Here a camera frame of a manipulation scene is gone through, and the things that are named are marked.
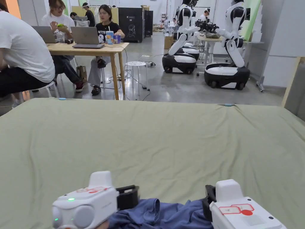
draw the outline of jeans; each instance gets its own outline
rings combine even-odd
[[[68,79],[76,84],[81,81],[81,77],[79,77],[74,70],[74,68],[70,64],[70,56],[52,56],[54,65],[55,65],[55,81],[57,81],[58,74],[64,73]]]

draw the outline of laptop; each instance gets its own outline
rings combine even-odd
[[[56,43],[54,33],[50,26],[32,26],[34,30],[42,37],[45,43]]]
[[[73,48],[100,49],[104,45],[99,43],[96,27],[71,27],[76,45]]]

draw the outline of blue cloth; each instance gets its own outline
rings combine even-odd
[[[183,205],[143,199],[135,208],[113,214],[109,223],[109,229],[213,229],[203,215],[201,200]]]

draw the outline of black cabinet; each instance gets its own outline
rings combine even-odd
[[[145,10],[119,7],[119,24],[125,34],[125,42],[142,42],[145,37]]]
[[[145,36],[153,34],[153,11],[145,10]]]

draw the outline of white t-shirt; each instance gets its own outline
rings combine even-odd
[[[9,67],[19,67],[38,80],[49,83],[55,67],[41,36],[26,22],[0,11],[0,48]]]
[[[53,21],[64,24],[65,26],[68,27],[70,32],[71,32],[71,27],[75,26],[73,19],[70,18],[69,16],[62,14],[61,16],[56,17],[51,13],[48,13],[43,16],[42,26],[50,26],[50,23]]]
[[[209,15],[206,17],[204,14],[202,14],[199,19],[202,20],[202,21],[205,21],[205,20],[207,20],[209,18],[210,18]]]

